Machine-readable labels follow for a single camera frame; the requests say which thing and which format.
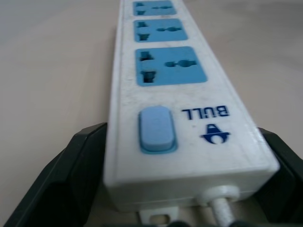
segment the white power strip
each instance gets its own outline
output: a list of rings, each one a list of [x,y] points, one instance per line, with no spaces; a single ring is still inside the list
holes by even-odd
[[[182,0],[121,1],[108,126],[104,183],[144,223],[245,199],[279,169]]]

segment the power switch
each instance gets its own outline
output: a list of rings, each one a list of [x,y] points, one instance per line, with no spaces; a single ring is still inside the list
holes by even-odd
[[[170,153],[177,149],[174,123],[170,110],[151,106],[139,114],[141,151],[147,154]]]

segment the table surface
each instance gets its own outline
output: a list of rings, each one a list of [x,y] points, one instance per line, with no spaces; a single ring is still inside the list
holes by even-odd
[[[302,1],[185,3],[258,127],[303,157]],[[118,10],[118,0],[0,3],[0,226],[73,134],[107,121]]]

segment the white cable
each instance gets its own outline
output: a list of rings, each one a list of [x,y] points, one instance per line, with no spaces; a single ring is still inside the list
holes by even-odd
[[[222,227],[228,227],[235,218],[232,214],[232,210],[228,204],[226,198],[218,198],[209,202],[210,207],[213,210],[214,218],[218,225]]]

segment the blue socket panel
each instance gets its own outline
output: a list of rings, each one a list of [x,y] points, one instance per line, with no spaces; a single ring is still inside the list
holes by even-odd
[[[138,49],[136,77],[140,86],[203,83],[207,77],[193,48]]]
[[[179,19],[136,20],[134,36],[137,42],[186,40],[187,35]]]
[[[173,15],[176,10],[171,1],[135,1],[135,16]]]

